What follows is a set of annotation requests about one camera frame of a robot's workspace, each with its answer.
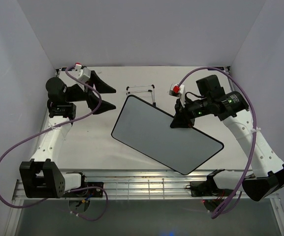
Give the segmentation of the white whiteboard black frame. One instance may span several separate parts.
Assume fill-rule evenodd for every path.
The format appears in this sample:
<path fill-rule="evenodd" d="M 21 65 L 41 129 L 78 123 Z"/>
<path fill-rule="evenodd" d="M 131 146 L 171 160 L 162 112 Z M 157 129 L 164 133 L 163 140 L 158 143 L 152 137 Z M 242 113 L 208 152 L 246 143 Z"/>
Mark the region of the white whiteboard black frame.
<path fill-rule="evenodd" d="M 111 136 L 145 156 L 188 175 L 224 149 L 221 141 L 196 128 L 170 128 L 173 116 L 129 95 Z"/>

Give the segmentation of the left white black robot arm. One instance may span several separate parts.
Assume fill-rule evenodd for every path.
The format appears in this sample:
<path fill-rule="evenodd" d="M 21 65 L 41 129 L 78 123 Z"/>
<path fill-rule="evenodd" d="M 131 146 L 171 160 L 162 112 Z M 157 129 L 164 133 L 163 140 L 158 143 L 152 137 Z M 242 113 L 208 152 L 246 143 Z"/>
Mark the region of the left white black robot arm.
<path fill-rule="evenodd" d="M 33 156 L 23 161 L 19 171 L 28 198 L 60 198 L 72 190 L 77 196 L 84 196 L 89 185 L 81 173 L 64 174 L 57 167 L 63 142 L 76 118 L 75 102 L 85 101 L 95 115 L 114 110 L 115 105 L 101 100 L 98 93 L 116 93 L 95 71 L 78 69 L 77 80 L 81 84 L 67 86 L 59 77 L 46 82 L 49 112 L 46 132 Z"/>

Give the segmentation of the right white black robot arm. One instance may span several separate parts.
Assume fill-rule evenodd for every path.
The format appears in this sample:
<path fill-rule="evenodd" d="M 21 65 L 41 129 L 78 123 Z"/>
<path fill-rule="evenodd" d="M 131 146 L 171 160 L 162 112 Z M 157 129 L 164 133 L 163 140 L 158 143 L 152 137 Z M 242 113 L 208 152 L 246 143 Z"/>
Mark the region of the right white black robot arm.
<path fill-rule="evenodd" d="M 273 152 L 260 128 L 253 127 L 250 107 L 237 91 L 226 93 L 216 75 L 196 82 L 199 95 L 188 98 L 184 85 L 172 85 L 171 96 L 177 97 L 171 128 L 192 128 L 196 118 L 214 115 L 230 130 L 248 158 L 249 168 L 244 179 L 234 171 L 218 169 L 207 175 L 194 191 L 207 190 L 218 195 L 223 190 L 237 189 L 258 202 L 284 187 L 284 162 Z"/>

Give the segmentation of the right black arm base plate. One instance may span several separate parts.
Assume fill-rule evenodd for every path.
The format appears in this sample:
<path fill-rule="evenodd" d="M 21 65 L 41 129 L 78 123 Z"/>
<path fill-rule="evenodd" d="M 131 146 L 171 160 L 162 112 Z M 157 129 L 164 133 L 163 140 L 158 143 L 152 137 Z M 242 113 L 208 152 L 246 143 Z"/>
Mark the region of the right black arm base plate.
<path fill-rule="evenodd" d="M 192 197 L 227 197 L 232 192 L 230 189 L 219 189 L 207 181 L 191 181 L 185 186 Z"/>

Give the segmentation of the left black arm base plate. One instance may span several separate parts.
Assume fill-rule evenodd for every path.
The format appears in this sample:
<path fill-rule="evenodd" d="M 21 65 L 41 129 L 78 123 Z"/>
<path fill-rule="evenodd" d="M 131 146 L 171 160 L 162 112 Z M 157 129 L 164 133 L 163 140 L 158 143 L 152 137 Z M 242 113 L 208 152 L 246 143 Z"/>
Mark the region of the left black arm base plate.
<path fill-rule="evenodd" d="M 85 190 L 83 195 L 85 198 L 102 198 L 103 191 L 100 188 L 104 187 L 103 182 L 85 182 L 85 187 L 93 187 L 91 189 Z"/>

